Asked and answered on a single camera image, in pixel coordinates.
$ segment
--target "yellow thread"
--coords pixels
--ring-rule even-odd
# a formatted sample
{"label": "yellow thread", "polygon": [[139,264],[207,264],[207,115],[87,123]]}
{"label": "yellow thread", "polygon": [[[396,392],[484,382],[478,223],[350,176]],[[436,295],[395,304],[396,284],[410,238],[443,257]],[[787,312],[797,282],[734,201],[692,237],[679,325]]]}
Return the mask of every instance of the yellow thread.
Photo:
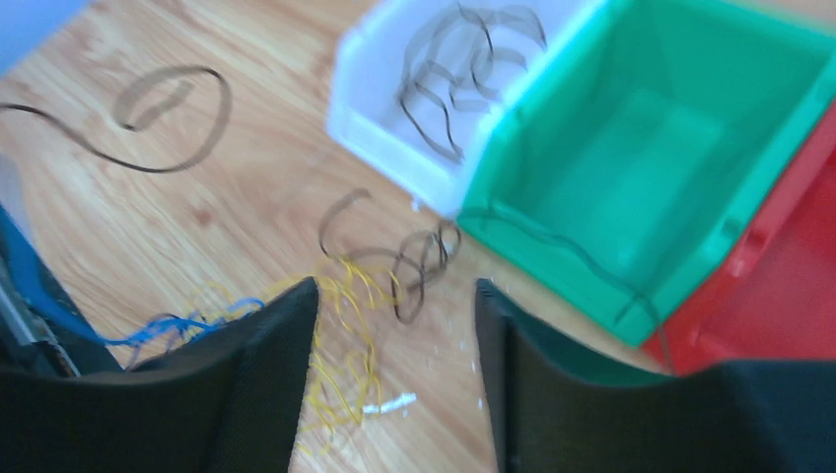
{"label": "yellow thread", "polygon": [[[336,265],[340,274],[339,277],[327,276],[328,265]],[[384,277],[387,284],[391,281],[395,286],[393,297],[376,281],[375,276]],[[297,275],[278,281],[268,286],[260,298],[269,302],[295,286],[307,275]],[[314,266],[312,277],[316,280],[320,292],[320,315],[323,315],[325,308],[330,308],[331,314],[336,317],[339,324],[350,335],[357,337],[365,347],[362,350],[349,351],[344,359],[345,370],[337,370],[330,366],[321,355],[322,319],[318,317],[313,332],[313,348],[311,352],[310,384],[305,395],[305,404],[313,411],[317,422],[302,426],[299,434],[325,429],[328,439],[318,450],[317,454],[326,454],[330,451],[336,428],[349,424],[361,425],[365,418],[374,418],[380,414],[383,405],[383,388],[377,376],[377,347],[375,346],[369,325],[364,316],[364,309],[375,310],[376,308],[399,303],[402,300],[402,288],[392,271],[383,267],[361,267],[356,262],[345,258],[327,257]],[[355,285],[360,288],[360,294],[355,290]],[[233,304],[232,293],[221,284],[208,282],[203,288],[193,291],[189,297],[191,306],[187,313],[198,311],[197,297],[212,289],[225,296],[230,304]],[[210,313],[200,312],[208,323],[213,323],[220,317],[229,320],[238,318],[246,313],[247,307],[237,310],[235,313],[228,313],[226,310],[214,310]],[[199,333],[199,329],[188,330],[185,333],[185,340],[190,340]],[[340,387],[338,378],[344,372],[349,378],[353,378],[356,386],[359,387],[356,399],[351,402]],[[329,402],[326,398],[327,392],[336,394],[336,401]],[[375,413],[365,415],[363,408],[367,399],[375,398],[379,409]],[[297,440],[297,447],[300,451],[314,455],[314,452]]]}

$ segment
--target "green plastic bin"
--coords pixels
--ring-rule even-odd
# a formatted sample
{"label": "green plastic bin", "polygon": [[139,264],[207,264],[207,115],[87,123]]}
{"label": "green plastic bin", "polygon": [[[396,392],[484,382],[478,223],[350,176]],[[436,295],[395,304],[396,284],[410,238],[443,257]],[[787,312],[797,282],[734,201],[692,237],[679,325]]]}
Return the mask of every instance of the green plastic bin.
{"label": "green plastic bin", "polygon": [[834,35],[787,18],[603,2],[499,121],[461,227],[640,345],[723,262],[836,94]]}

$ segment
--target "storage bin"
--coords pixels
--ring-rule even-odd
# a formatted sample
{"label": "storage bin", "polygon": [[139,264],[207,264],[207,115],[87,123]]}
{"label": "storage bin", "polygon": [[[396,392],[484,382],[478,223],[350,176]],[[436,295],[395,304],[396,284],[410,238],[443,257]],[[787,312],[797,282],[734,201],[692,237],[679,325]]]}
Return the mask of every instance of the storage bin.
{"label": "storage bin", "polygon": [[88,0],[0,2],[0,77],[87,3]]}
{"label": "storage bin", "polygon": [[[665,323],[677,374],[728,359],[836,359],[834,211],[836,104],[723,266]],[[659,333],[644,349],[664,359]]]}
{"label": "storage bin", "polygon": [[[603,3],[384,1],[340,42],[328,133],[416,200],[452,216],[507,104]],[[479,19],[499,23],[488,29],[498,60],[480,69],[477,90],[469,69],[488,46]],[[485,63],[484,55],[475,59]],[[453,94],[448,72],[464,79]]]}
{"label": "storage bin", "polygon": [[830,103],[834,46],[723,1],[609,1],[498,124],[458,221],[641,345]]}

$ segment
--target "white plastic bin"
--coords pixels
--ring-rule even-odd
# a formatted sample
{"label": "white plastic bin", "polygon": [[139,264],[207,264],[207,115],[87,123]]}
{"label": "white plastic bin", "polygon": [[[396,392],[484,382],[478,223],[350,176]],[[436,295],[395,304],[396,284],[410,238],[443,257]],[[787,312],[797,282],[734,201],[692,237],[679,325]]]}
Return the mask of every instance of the white plastic bin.
{"label": "white plastic bin", "polygon": [[340,42],[328,133],[452,217],[508,105],[606,1],[384,1]]}

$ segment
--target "red plastic bin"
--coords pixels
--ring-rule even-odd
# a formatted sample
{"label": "red plastic bin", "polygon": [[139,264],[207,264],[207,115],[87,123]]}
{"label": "red plastic bin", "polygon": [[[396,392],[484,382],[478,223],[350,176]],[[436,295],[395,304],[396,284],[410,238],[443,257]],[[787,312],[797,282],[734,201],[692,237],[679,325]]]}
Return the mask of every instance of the red plastic bin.
{"label": "red plastic bin", "polygon": [[[836,101],[663,329],[680,375],[729,359],[836,359]],[[643,348],[666,363],[659,332]]]}

